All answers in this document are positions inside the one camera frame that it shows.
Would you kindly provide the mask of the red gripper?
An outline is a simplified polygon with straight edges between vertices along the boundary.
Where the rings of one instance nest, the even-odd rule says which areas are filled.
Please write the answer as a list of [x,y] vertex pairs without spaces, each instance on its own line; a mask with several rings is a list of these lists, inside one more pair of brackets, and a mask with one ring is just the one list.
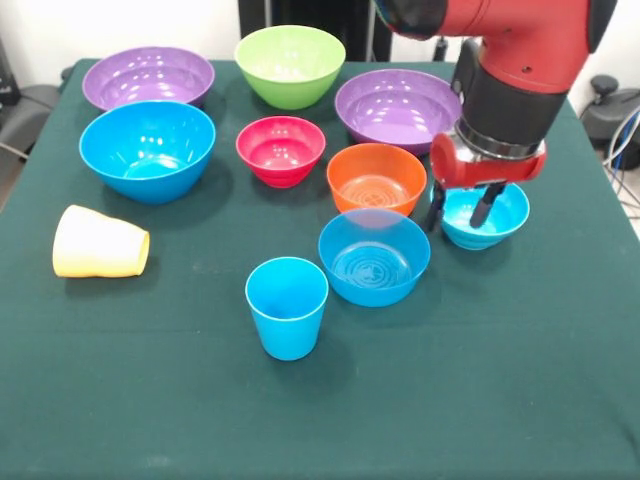
[[470,218],[470,226],[480,228],[486,222],[495,200],[506,183],[521,183],[536,178],[546,162],[546,143],[525,159],[487,156],[471,149],[457,134],[437,134],[431,143],[430,164],[435,178],[426,229],[433,231],[444,213],[446,190],[486,186]]

